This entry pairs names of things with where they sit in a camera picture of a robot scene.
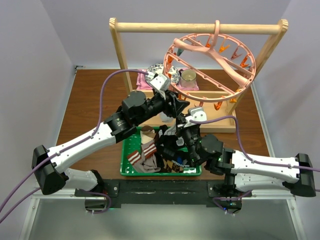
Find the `pink round clip hanger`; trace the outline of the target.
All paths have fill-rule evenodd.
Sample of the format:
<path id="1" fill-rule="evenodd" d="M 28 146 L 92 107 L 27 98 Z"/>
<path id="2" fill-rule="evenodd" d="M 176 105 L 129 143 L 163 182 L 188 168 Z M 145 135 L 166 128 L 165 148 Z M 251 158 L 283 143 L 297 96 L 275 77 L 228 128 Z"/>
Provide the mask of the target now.
<path id="1" fill-rule="evenodd" d="M 219 21 L 212 25 L 171 23 L 164 30 L 180 35 L 164 55 L 163 73 L 170 77 L 171 66 L 190 69 L 201 80 L 222 91 L 222 95 L 205 98 L 172 83 L 179 94 L 198 102 L 218 103 L 235 101 L 251 86 L 257 73 L 255 57 L 240 39 L 228 34 Z"/>

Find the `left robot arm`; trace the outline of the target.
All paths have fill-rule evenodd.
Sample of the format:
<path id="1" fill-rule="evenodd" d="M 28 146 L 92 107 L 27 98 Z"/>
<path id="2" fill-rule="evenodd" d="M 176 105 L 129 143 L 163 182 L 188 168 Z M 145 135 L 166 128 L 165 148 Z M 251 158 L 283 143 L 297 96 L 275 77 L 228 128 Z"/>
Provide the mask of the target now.
<path id="1" fill-rule="evenodd" d="M 147 98 L 142 91 L 132 91 L 121 106 L 103 122 L 64 144 L 50 149 L 43 145 L 33 150 L 31 168 L 43 195 L 51 195 L 71 186 L 99 196 L 104 184 L 97 171 L 79 171 L 70 167 L 84 157 L 113 146 L 136 133 L 137 127 L 159 113 L 177 118 L 190 105 L 178 94 L 167 90 Z"/>

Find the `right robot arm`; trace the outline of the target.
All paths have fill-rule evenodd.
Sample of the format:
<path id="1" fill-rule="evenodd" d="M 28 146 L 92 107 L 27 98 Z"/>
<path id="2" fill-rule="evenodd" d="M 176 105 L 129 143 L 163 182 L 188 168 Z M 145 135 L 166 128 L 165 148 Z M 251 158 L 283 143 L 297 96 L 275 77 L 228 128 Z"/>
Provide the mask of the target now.
<path id="1" fill-rule="evenodd" d="M 224 146 L 213 134 L 200 135 L 201 122 L 178 120 L 177 135 L 182 137 L 188 160 L 214 175 L 223 175 L 224 183 L 218 189 L 233 197 L 238 192 L 253 190 L 287 190 L 299 197 L 316 196 L 314 172 L 309 156 L 299 153 L 295 157 L 269 157 L 248 154 L 243 148 L 234 150 Z"/>

